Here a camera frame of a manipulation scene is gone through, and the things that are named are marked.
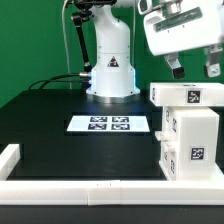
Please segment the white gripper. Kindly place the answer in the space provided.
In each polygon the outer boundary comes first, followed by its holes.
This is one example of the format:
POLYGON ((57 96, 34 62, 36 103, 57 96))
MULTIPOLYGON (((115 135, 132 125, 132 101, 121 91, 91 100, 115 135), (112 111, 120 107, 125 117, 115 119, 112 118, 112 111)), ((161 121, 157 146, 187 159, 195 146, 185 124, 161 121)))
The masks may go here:
POLYGON ((144 30, 150 51, 155 56, 165 55, 173 77, 181 79, 185 72, 177 52, 206 47, 205 76, 219 76, 223 52, 220 44, 224 42, 223 0, 182 0, 180 7, 180 13, 168 18, 163 16, 162 10, 144 17, 144 30))

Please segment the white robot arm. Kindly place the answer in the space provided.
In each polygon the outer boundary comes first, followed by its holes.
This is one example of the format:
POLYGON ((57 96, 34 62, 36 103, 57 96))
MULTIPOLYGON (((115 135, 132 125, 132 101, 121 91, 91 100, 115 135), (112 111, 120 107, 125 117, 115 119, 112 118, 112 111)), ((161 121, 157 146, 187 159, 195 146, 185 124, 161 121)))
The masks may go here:
POLYGON ((143 27, 151 53, 162 55, 173 77, 185 75, 178 54, 203 48, 205 74, 220 74, 224 44, 224 0, 64 0, 72 15, 90 77, 86 94, 105 103, 123 103, 140 95, 130 63, 130 29, 114 17, 113 7, 132 7, 144 17, 143 27))

